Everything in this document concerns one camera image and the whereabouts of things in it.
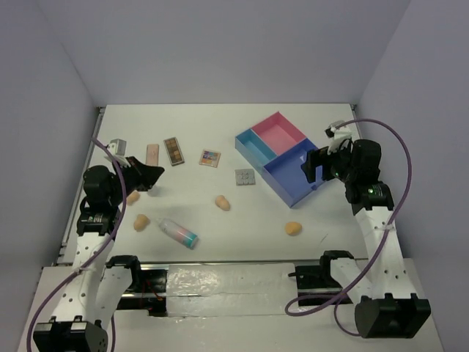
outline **robotic arm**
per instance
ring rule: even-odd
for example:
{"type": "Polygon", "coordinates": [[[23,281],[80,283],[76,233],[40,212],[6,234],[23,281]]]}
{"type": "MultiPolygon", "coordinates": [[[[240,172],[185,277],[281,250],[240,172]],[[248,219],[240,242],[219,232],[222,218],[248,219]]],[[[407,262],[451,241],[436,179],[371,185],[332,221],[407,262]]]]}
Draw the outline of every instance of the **robotic arm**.
{"type": "MultiPolygon", "coordinates": [[[[417,296],[410,281],[397,239],[394,222],[388,224],[394,210],[389,187],[378,180],[381,147],[366,139],[352,141],[347,126],[337,129],[336,122],[326,130],[329,147],[308,152],[301,166],[310,183],[316,179],[316,168],[322,166],[322,179],[334,178],[345,184],[345,197],[363,233],[371,258],[389,230],[388,239],[366,277],[349,291],[355,305],[355,323],[363,338],[411,338],[430,315],[426,299],[417,296]]],[[[361,270],[352,255],[341,252],[330,260],[330,276],[342,287],[357,278],[361,270]]]]}
{"type": "Polygon", "coordinates": [[[109,241],[124,197],[134,190],[150,190],[164,173],[162,167],[124,157],[122,140],[111,141],[107,148],[119,162],[127,194],[122,194],[119,178],[107,167],[93,166],[85,171],[86,196],[80,204],[77,252],[73,261],[73,269],[82,272],[65,287],[50,320],[36,325],[33,338],[40,352],[106,352],[106,328],[122,294],[141,286],[137,257],[117,256],[106,263],[113,241],[86,269],[81,269],[109,241]]]}

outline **pink compartment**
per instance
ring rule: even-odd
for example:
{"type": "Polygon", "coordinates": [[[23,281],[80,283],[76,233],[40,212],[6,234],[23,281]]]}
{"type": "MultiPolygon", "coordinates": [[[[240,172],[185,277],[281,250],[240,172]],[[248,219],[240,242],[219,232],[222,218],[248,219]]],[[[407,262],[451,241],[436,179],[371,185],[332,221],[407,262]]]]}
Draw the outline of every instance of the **pink compartment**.
{"type": "Polygon", "coordinates": [[[252,130],[267,144],[270,149],[280,155],[303,141],[306,136],[301,133],[280,112],[268,117],[255,125],[252,130]]]}

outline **tabletop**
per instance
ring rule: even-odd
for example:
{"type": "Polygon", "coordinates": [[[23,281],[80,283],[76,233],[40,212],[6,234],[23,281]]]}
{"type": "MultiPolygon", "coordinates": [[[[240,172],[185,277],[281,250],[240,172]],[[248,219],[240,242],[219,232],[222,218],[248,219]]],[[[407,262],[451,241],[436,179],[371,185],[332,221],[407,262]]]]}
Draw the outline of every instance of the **tabletop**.
{"type": "MultiPolygon", "coordinates": [[[[359,260],[357,264],[362,268],[366,261],[359,260]]],[[[424,298],[413,261],[406,259],[405,265],[418,296],[424,298]]],[[[70,270],[70,267],[63,266],[44,268],[18,352],[26,351],[26,332],[35,310],[52,288],[70,273],[70,270]]],[[[59,291],[45,307],[39,321],[49,319],[60,295],[59,291]]],[[[348,336],[339,330],[333,319],[332,307],[303,318],[289,317],[283,312],[252,315],[248,310],[244,311],[246,315],[226,316],[226,310],[222,309],[219,315],[213,314],[209,317],[171,318],[150,317],[144,310],[117,311],[114,315],[117,330],[115,351],[443,352],[432,316],[413,339],[364,340],[348,336]]],[[[353,312],[352,304],[342,304],[339,307],[339,320],[351,331],[355,329],[353,312]]]]}
{"type": "MultiPolygon", "coordinates": [[[[127,142],[126,156],[145,162],[148,144],[159,144],[159,165],[166,171],[147,194],[127,206],[111,255],[134,254],[142,262],[239,260],[310,260],[325,250],[343,249],[367,258],[359,226],[344,196],[344,185],[332,180],[290,209],[256,172],[256,185],[237,186],[236,169],[251,165],[235,149],[235,137],[281,112],[318,147],[328,145],[324,130],[337,120],[352,120],[349,104],[174,104],[107,106],[97,138],[127,142]],[[185,163],[171,166],[163,140],[176,137],[185,163]],[[218,167],[199,165],[203,149],[221,153],[218,167]],[[215,206],[224,195],[230,211],[215,206]],[[138,214],[150,218],[143,232],[133,229],[138,214]],[[166,217],[196,233],[199,242],[187,249],[162,233],[154,219],[166,217]],[[301,234],[285,233],[285,224],[303,225],[301,234]]],[[[354,138],[358,130],[351,125],[354,138]]],[[[111,168],[95,147],[89,165],[111,168]]],[[[62,263],[71,263],[76,248],[76,220],[67,230],[62,263]]]]}

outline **blue compartment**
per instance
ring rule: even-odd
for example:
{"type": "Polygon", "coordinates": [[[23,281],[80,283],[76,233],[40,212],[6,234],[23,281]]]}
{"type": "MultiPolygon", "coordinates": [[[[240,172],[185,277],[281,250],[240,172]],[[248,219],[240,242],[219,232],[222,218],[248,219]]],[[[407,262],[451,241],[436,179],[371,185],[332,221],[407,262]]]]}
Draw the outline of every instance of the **blue compartment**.
{"type": "Polygon", "coordinates": [[[260,174],[262,167],[277,156],[251,129],[236,136],[235,146],[260,174]]]}
{"type": "Polygon", "coordinates": [[[289,207],[298,203],[323,183],[322,167],[316,168],[316,182],[314,183],[308,183],[301,169],[301,164],[306,161],[306,153],[313,149],[316,150],[316,146],[309,139],[304,139],[264,166],[262,178],[289,207]]]}

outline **wall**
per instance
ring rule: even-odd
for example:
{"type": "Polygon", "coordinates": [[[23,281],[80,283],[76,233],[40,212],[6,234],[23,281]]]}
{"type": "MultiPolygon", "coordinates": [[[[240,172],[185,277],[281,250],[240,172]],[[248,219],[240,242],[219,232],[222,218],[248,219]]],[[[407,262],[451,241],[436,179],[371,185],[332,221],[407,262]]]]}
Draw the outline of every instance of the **wall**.
{"type": "Polygon", "coordinates": [[[59,250],[96,113],[34,1],[0,0],[0,47],[0,345],[10,352],[59,250]]]}
{"type": "MultiPolygon", "coordinates": [[[[468,13],[466,0],[412,0],[359,103],[360,117],[389,123],[409,144],[414,179],[400,238],[447,352],[469,345],[468,13]]],[[[382,143],[385,179],[400,197],[401,148],[386,130],[363,127],[382,143]]]]}
{"type": "Polygon", "coordinates": [[[358,102],[409,0],[38,0],[110,103],[358,102]]]}

